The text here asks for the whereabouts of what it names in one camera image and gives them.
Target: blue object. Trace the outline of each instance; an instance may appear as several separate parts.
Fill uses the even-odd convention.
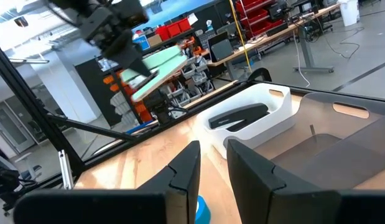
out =
[[[142,50],[147,50],[150,47],[148,43],[148,39],[145,35],[135,38],[134,40],[132,40],[132,42],[139,44]]]
[[[145,128],[148,124],[151,124],[153,121],[145,122],[144,124],[137,126],[135,128],[130,129],[129,131],[126,131],[126,134],[132,134],[135,133],[138,130],[141,130],[142,128]]]
[[[195,224],[209,224],[210,211],[202,196],[198,196],[197,215],[195,216]]]

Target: chair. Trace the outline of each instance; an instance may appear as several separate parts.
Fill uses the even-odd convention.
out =
[[[38,142],[43,141],[46,139],[45,134],[43,133],[42,129],[37,125],[37,123],[34,120],[31,120],[28,122],[28,125],[33,129],[34,136],[38,140]]]

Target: wooden tabletop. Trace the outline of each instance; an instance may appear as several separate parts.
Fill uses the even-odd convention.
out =
[[[328,13],[328,12],[334,10],[334,9],[339,8],[339,5],[340,5],[340,4],[335,4],[335,5],[329,6],[329,7],[325,8],[325,9],[320,9],[320,10],[318,11],[318,13],[315,14],[314,16],[315,16],[315,17],[322,16],[322,15],[324,15],[324,14],[326,14],[326,13]],[[272,36],[270,36],[270,37],[263,37],[263,38],[259,39],[258,41],[255,41],[255,42],[252,42],[252,43],[245,44],[245,48],[246,48],[247,51],[250,51],[250,50],[256,49],[256,48],[258,48],[258,47],[261,47],[261,46],[263,46],[263,45],[266,45],[266,44],[268,44],[268,43],[270,43],[270,42],[272,42],[272,41],[278,39],[279,37],[282,37],[283,35],[286,35],[286,34],[288,34],[289,32],[292,32],[293,30],[296,30],[296,29],[297,29],[297,26],[298,26],[298,25],[302,25],[303,23],[304,23],[303,21],[298,21],[298,22],[296,23],[297,25],[292,24],[292,25],[290,25],[287,29],[280,31],[280,32],[277,33],[277,34],[274,34],[274,35],[272,35]],[[219,65],[224,64],[225,62],[227,62],[227,61],[229,61],[229,60],[232,60],[232,59],[234,59],[234,58],[236,58],[236,57],[239,57],[239,56],[242,55],[242,54],[244,54],[244,48],[243,48],[243,47],[240,47],[237,51],[234,52],[233,55],[231,55],[231,56],[229,56],[229,57],[226,57],[226,58],[224,58],[223,60],[220,60],[220,61],[218,61],[218,62],[209,62],[209,63],[208,63],[208,66],[209,66],[209,67],[217,67],[217,66],[219,66]]]
[[[292,95],[294,113],[300,101],[301,97]],[[364,116],[364,112],[347,106],[339,106],[337,110]],[[199,194],[211,211],[211,223],[241,223],[226,160],[210,144],[209,136],[197,123],[196,116],[84,172],[75,188],[136,189],[156,175],[193,140],[200,141],[202,161]],[[357,188],[385,189],[385,170]]]

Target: wooden table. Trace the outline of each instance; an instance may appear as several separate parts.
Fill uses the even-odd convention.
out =
[[[211,94],[217,94],[224,88],[225,86]],[[199,103],[204,98],[190,105]],[[300,96],[292,95],[294,113],[299,108],[300,100]],[[356,116],[366,115],[363,111],[346,106],[339,106],[337,110]],[[158,173],[193,140],[199,140],[201,145],[199,194],[205,198],[210,208],[211,223],[241,223],[226,160],[209,143],[207,133],[196,122],[196,116],[84,172],[75,188],[135,189]],[[385,189],[385,170],[357,188]]]
[[[321,10],[319,10],[319,12],[317,14],[314,15],[314,18],[320,17],[326,13],[329,13],[332,10],[338,9],[339,7],[340,7],[340,4],[335,4],[333,6],[325,8],[325,9],[321,9]],[[299,34],[300,34],[300,32],[304,33],[303,28],[302,28],[303,24],[304,24],[304,21],[298,21],[296,23],[296,25],[292,24],[287,29],[280,31],[277,34],[274,34],[270,37],[265,36],[263,38],[259,38],[259,40],[256,40],[255,42],[245,44],[246,51],[249,52],[250,50],[254,50],[254,49],[257,49],[259,47],[262,47],[263,45],[269,44],[269,43],[277,40],[278,38],[283,37],[286,34],[297,30],[298,28],[299,28]],[[314,61],[312,58],[312,54],[311,54],[310,46],[304,40],[300,40],[300,43],[302,45],[302,51],[303,51],[303,55],[304,55],[305,65],[306,65],[305,67],[301,67],[302,70],[307,70],[307,71],[309,71],[309,70],[326,70],[326,71],[333,70],[333,67],[322,67],[322,68],[315,67],[315,64],[314,64]],[[226,57],[226,58],[224,58],[218,62],[209,62],[208,66],[209,67],[217,67],[219,65],[225,64],[225,66],[227,67],[228,73],[230,75],[230,78],[232,80],[234,80],[237,77],[236,77],[236,72],[233,68],[231,61],[233,59],[239,57],[239,56],[242,56],[242,55],[244,55],[244,48],[240,47],[237,51],[234,52],[233,55]]]

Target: black metal frame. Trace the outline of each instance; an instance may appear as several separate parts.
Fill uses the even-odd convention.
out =
[[[119,153],[122,153],[132,148],[133,146],[136,146],[142,143],[143,141],[155,136],[156,134],[161,133],[162,131],[165,131],[166,129],[169,129],[185,121],[186,119],[189,119],[190,117],[196,115],[197,113],[227,99],[228,97],[234,94],[239,93],[240,91],[246,89],[247,87],[253,84],[261,83],[261,81],[234,82],[232,85],[223,87],[221,91],[209,97],[206,97],[206,99],[202,100],[201,103],[188,108],[188,113],[182,116],[181,118],[172,120],[171,122],[167,124],[163,124],[161,126],[156,126],[148,133],[144,133],[144,134],[138,135],[138,137],[135,137],[132,135],[116,133],[114,131],[110,131],[107,129],[97,128],[88,124],[83,124],[77,121],[71,121],[68,119],[47,114],[46,111],[43,109],[43,107],[36,100],[36,97],[33,94],[32,90],[28,87],[27,83],[21,77],[19,72],[14,68],[12,63],[9,61],[9,59],[6,57],[6,55],[1,49],[0,49],[0,75],[3,77],[4,81],[8,84],[8,86],[11,88],[14,94],[18,97],[18,99],[20,99],[21,103],[24,105],[26,110],[31,114],[31,116],[36,121],[36,123],[42,128],[42,131],[46,134],[46,136],[51,141],[53,146],[58,151],[64,149],[65,152],[68,154],[73,175],[76,178],[78,178],[81,175],[81,173],[84,172],[85,170],[90,169],[91,167],[96,166],[102,163],[103,161],[113,156],[116,156]],[[313,90],[313,89],[301,88],[301,87],[290,86],[290,85],[282,85],[282,86],[289,87],[291,92],[294,95],[300,95],[300,96],[303,96],[311,92],[323,92],[323,93],[333,93],[333,94],[338,94],[343,96],[354,96],[357,98],[385,102],[385,99],[370,98],[367,96],[358,96],[358,95],[337,93],[337,92],[325,91],[325,90]],[[97,155],[94,155],[83,162],[81,158],[78,156],[78,154],[76,153],[76,151],[74,150],[74,148],[72,148],[72,145],[68,142],[66,137],[57,128],[55,123],[66,124],[85,131],[91,131],[91,132],[102,134],[105,136],[110,136],[116,139],[123,139],[124,141],[121,141],[116,145],[111,146],[107,150],[100,152]],[[29,190],[34,190],[36,188],[52,188],[61,183],[62,183],[61,174],[56,174],[55,176],[39,183],[34,188],[31,188]]]
[[[55,116],[52,114],[48,114],[47,117],[49,118],[49,120],[51,120],[57,124],[64,124],[64,125],[69,126],[69,127],[77,128],[77,129],[84,130],[84,131],[89,131],[89,132],[96,133],[96,134],[101,134],[101,135],[116,138],[116,139],[122,139],[122,140],[126,140],[126,141],[135,141],[137,139],[137,137],[132,136],[130,134],[119,133],[116,131],[108,130],[105,128],[100,128],[97,126],[85,124],[85,123],[82,123],[79,121],[74,121],[74,120],[71,120],[68,118],[63,118],[63,117]]]

